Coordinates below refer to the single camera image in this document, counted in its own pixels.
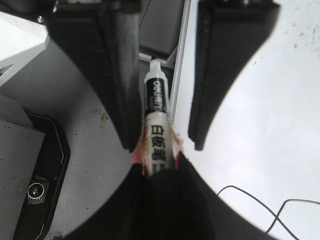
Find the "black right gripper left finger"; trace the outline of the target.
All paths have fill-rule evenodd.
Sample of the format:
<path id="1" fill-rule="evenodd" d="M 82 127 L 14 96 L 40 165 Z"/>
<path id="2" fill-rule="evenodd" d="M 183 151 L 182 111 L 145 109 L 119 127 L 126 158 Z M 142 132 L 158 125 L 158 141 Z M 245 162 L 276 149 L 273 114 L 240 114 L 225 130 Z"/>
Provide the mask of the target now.
<path id="1" fill-rule="evenodd" d="M 46 19 L 50 38 L 83 74 L 132 152 L 142 128 L 139 0 L 57 0 Z"/>

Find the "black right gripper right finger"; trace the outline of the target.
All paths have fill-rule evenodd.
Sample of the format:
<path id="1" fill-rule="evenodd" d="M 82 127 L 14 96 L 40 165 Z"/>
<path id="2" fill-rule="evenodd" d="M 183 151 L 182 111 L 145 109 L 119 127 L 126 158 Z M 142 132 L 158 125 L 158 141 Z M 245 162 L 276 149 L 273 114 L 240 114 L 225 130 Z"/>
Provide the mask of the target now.
<path id="1" fill-rule="evenodd" d="M 273 0 L 200 0 L 188 137 L 203 150 L 211 123 L 251 57 L 269 38 L 281 6 Z"/>

